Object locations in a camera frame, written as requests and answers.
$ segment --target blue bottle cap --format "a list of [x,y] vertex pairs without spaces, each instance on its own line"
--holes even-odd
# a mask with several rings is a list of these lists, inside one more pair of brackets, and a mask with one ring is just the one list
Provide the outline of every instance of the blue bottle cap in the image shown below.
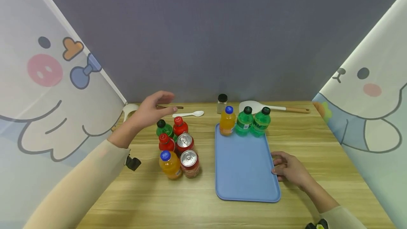
[[232,114],[232,113],[233,113],[233,107],[227,106],[227,107],[225,108],[225,112],[226,112],[227,114]]
[[171,153],[169,151],[163,151],[163,152],[161,152],[160,157],[161,157],[161,160],[166,162],[171,158]]

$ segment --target green soda bottle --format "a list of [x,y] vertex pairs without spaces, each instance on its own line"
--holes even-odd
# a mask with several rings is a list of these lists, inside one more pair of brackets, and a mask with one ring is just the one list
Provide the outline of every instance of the green soda bottle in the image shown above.
[[264,107],[261,112],[254,116],[254,121],[252,127],[250,128],[250,132],[254,136],[260,137],[264,134],[267,127],[270,125],[270,122],[270,108]]
[[235,126],[235,131],[237,135],[245,136],[249,133],[249,129],[253,123],[252,108],[246,106],[244,110],[239,113],[237,117],[237,122]]
[[175,142],[177,141],[177,136],[174,134],[172,127],[163,119],[160,119],[157,122],[157,131],[155,133],[157,136],[160,136],[162,133],[166,133],[170,138],[173,138]]

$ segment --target red soda bottle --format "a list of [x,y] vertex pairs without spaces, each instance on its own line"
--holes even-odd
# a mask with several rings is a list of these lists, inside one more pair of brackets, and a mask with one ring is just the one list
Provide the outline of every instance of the red soda bottle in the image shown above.
[[166,133],[162,133],[158,139],[160,143],[158,144],[158,148],[160,151],[175,151],[176,150],[176,143],[174,139],[170,138]]
[[174,127],[172,129],[174,130],[174,134],[176,136],[180,136],[183,133],[188,133],[188,124],[184,122],[181,117],[176,117],[174,119]]

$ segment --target wooden tabletop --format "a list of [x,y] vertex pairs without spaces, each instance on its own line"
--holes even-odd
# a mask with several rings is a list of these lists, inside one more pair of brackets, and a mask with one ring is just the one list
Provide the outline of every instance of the wooden tabletop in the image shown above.
[[[286,151],[303,162],[311,175],[367,228],[395,228],[310,101],[267,102],[308,108],[310,114],[271,112],[267,139],[271,151]],[[177,104],[179,112],[203,110],[186,117],[202,167],[194,179],[171,181],[158,165],[156,126],[132,141],[130,155],[142,161],[135,171],[124,168],[82,220],[80,229],[303,229],[318,221],[318,212],[297,187],[280,183],[277,203],[223,201],[215,193],[214,127],[216,103]],[[238,103],[230,103],[238,110]],[[173,124],[172,118],[164,118]]]

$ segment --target beige sleeve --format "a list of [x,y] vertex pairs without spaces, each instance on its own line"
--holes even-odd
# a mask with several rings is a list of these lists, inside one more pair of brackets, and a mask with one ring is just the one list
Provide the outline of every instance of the beige sleeve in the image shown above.
[[366,229],[366,227],[349,210],[338,206],[321,214],[321,218],[328,222],[329,229]]
[[24,229],[75,228],[119,175],[129,151],[103,141],[53,188]]

